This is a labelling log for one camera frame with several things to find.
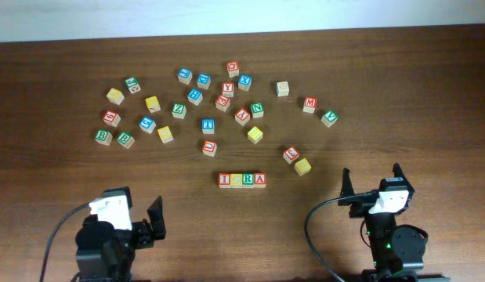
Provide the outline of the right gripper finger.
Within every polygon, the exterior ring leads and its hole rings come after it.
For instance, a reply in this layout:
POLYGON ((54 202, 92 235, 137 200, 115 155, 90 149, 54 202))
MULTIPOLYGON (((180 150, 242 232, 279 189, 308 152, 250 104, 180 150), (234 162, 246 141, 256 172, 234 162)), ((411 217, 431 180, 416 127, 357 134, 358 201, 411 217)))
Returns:
POLYGON ((339 196, 343 199, 353 197, 355 195, 349 174, 350 170, 348 168, 344 168, 342 170, 342 187, 339 196))
POLYGON ((407 177, 402 171, 402 168, 400 167, 399 163, 395 163, 393 165, 393 177, 391 178, 392 183, 404 183, 408 184, 407 177))

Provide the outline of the red I block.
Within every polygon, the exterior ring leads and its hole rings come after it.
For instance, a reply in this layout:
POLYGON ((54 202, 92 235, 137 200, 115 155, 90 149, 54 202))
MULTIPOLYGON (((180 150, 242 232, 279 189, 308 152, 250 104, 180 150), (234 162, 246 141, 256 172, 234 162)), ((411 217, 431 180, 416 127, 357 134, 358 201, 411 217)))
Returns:
POLYGON ((218 185, 220 188, 230 188, 231 187, 231 174, 230 173, 219 173, 218 175, 218 185))

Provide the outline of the yellow C block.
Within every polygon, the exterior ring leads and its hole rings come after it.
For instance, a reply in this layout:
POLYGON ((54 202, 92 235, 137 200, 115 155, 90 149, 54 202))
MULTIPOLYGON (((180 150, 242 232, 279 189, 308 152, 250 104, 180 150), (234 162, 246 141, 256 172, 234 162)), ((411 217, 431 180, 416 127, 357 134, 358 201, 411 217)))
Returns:
POLYGON ((243 187, 243 175, 238 173, 232 173, 230 175, 230 187, 242 188, 243 187))

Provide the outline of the red A block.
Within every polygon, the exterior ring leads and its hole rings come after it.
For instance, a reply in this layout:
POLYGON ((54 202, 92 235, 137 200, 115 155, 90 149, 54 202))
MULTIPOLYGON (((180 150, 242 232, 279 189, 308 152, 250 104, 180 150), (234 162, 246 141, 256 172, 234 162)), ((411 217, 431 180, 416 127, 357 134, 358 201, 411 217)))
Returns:
POLYGON ((265 188, 267 184, 266 173, 259 172, 254 174, 254 187, 255 188, 265 188))

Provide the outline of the green R block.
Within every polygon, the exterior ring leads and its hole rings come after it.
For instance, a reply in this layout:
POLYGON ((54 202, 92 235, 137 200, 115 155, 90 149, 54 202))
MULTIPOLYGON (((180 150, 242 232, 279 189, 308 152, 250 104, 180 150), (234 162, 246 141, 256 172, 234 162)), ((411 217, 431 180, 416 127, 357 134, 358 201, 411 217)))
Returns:
POLYGON ((244 173, 242 177, 242 186, 244 188, 253 188, 255 185, 255 175, 253 173, 244 173))

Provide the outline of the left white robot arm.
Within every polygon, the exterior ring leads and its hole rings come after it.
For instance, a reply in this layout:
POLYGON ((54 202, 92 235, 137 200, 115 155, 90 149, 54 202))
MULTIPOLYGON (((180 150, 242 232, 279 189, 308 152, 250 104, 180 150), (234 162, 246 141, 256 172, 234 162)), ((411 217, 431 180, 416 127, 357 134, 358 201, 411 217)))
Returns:
POLYGON ((136 252, 166 236, 162 197, 147 209, 149 219, 132 222, 125 195, 89 203, 90 216, 75 237, 81 281, 131 281, 136 252))

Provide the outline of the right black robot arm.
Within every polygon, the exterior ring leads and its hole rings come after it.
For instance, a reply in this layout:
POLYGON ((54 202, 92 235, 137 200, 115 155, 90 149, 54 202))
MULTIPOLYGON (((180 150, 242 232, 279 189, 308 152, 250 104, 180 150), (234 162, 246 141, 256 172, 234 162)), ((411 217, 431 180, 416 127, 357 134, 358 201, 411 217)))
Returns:
POLYGON ((362 281, 418 279, 428 234, 416 226, 396 223, 396 217, 409 208, 413 195, 414 188, 397 163, 392 177, 382 179, 378 189, 366 193, 355 193, 349 169, 343 170, 338 204, 349 207, 351 219, 364 220, 375 266, 362 272, 362 281))

